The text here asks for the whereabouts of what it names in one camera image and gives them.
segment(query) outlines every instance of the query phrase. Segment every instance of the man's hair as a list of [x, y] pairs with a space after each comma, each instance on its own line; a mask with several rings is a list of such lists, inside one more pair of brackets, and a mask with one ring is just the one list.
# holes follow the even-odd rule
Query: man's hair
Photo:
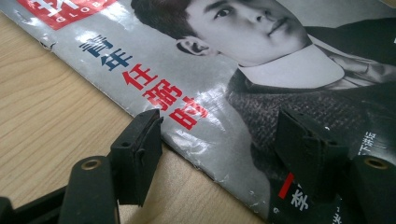
[[187, 23], [191, 0], [132, 0], [136, 17], [144, 24], [173, 37], [197, 36]]

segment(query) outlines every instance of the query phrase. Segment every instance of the white collar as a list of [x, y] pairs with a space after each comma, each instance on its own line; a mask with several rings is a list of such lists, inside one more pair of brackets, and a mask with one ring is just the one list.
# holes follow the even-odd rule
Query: white collar
[[252, 67], [239, 66], [239, 69], [252, 83], [280, 88], [314, 89], [341, 79], [344, 70], [317, 45], [347, 55], [313, 36], [309, 37], [313, 45], [269, 63]]

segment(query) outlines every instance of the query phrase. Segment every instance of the black clamp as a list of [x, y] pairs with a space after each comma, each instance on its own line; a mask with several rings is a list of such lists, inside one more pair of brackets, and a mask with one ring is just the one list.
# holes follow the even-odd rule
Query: black clamp
[[0, 223], [120, 223], [118, 204], [142, 206], [162, 152], [158, 109], [126, 127], [107, 157], [77, 162], [66, 187], [20, 208], [0, 198]]
[[356, 223], [396, 223], [396, 167], [372, 156], [347, 157], [348, 148], [309, 116], [280, 109], [276, 154], [314, 203], [336, 194]]

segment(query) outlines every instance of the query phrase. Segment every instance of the red stripe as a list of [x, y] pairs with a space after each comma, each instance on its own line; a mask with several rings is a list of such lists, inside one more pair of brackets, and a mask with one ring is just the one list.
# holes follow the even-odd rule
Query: red stripe
[[285, 183], [282, 186], [282, 189], [280, 190], [279, 196], [281, 199], [285, 199], [286, 194], [288, 193], [288, 190], [290, 188], [291, 183], [293, 182], [294, 175], [292, 173], [288, 174], [288, 177], [286, 177]]

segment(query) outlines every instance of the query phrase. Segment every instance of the chinese characters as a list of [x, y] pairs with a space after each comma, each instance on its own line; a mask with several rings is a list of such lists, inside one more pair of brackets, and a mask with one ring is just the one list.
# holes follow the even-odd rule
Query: chinese characters
[[300, 185], [299, 185], [299, 189], [297, 189], [291, 196], [292, 196], [291, 204], [299, 208], [300, 211], [308, 209], [308, 203], [306, 201], [308, 196], [306, 194], [305, 195], [303, 194]]
[[[112, 71], [118, 66], [129, 67], [129, 61], [133, 58], [122, 49], [113, 50], [113, 44], [101, 35], [87, 40], [78, 47], [83, 52], [100, 58], [101, 65], [107, 66], [108, 71]], [[132, 69], [121, 74], [127, 86], [142, 91], [142, 96], [152, 105], [159, 107], [161, 111], [171, 110], [172, 105], [178, 100], [183, 102], [183, 106], [174, 109], [169, 117], [187, 130], [191, 130], [198, 123], [198, 119], [207, 117], [207, 110], [199, 105], [194, 98], [183, 95], [183, 91], [179, 87], [167, 79], [160, 78], [159, 75], [151, 74], [150, 71], [151, 69], [142, 63], [137, 63], [132, 66]]]
[[371, 147], [379, 147], [375, 145], [375, 138], [375, 133], [366, 132], [361, 140], [361, 148], [359, 149], [358, 155], [366, 155], [366, 153], [371, 152]]
[[332, 217], [332, 224], [342, 224], [343, 222], [341, 221], [341, 216], [339, 215], [340, 213], [340, 207], [337, 207], [337, 212], [334, 214]]
[[99, 12], [116, 0], [18, 0], [54, 30]]

